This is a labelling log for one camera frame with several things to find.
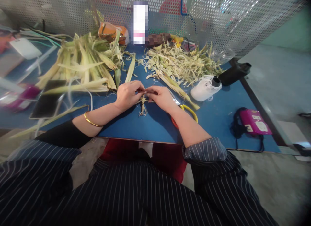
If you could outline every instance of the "smartphone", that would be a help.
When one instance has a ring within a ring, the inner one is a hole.
[[[48,90],[63,87],[66,85],[66,80],[49,80],[43,89],[43,92]],[[39,99],[30,114],[29,119],[49,119],[57,115],[60,104],[65,93],[40,95]]]

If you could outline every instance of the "sleeve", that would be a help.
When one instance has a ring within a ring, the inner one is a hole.
[[[30,214],[73,189],[69,169],[81,151],[38,140],[25,141],[0,165],[0,219]]]
[[[183,156],[191,164],[195,192],[212,203],[229,224],[277,225],[261,206],[239,160],[218,138],[184,147]]]
[[[79,149],[80,147],[88,143],[92,139],[92,137],[83,134],[72,123],[72,120],[70,120],[48,130],[47,132],[36,137],[35,139],[60,147]]]

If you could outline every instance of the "perforated metal sheet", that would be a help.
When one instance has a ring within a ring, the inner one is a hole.
[[[31,25],[45,19],[48,31],[72,35],[95,28],[101,14],[105,21],[130,29],[132,1],[149,2],[150,33],[169,32],[201,45],[213,41],[238,56],[307,4],[307,0],[183,0],[186,16],[180,14],[180,0],[0,0],[0,8]]]

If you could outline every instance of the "gray floor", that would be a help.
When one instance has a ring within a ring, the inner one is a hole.
[[[311,143],[311,121],[298,116],[311,112],[311,53],[258,45],[239,62],[252,65],[247,83],[277,129],[277,121],[294,122]]]
[[[0,138],[1,161],[4,161],[23,139],[30,138],[27,135],[20,139],[8,140],[7,138],[14,133],[11,131]],[[81,148],[82,153],[74,160],[70,170],[75,187],[87,180],[92,165],[104,146],[105,141],[96,138]],[[248,172],[248,180],[264,208],[281,226],[296,225],[310,200],[310,164],[284,154],[241,151],[234,151],[233,154]],[[183,184],[194,190],[190,165],[187,165],[184,173]]]

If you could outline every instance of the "bracelet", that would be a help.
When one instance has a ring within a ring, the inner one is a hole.
[[[93,126],[96,126],[96,127],[102,127],[101,125],[96,125],[94,124],[93,122],[91,122],[87,117],[86,117],[86,113],[88,113],[89,111],[85,112],[84,113],[84,118],[87,120],[87,122],[89,122],[90,124],[92,124]]]

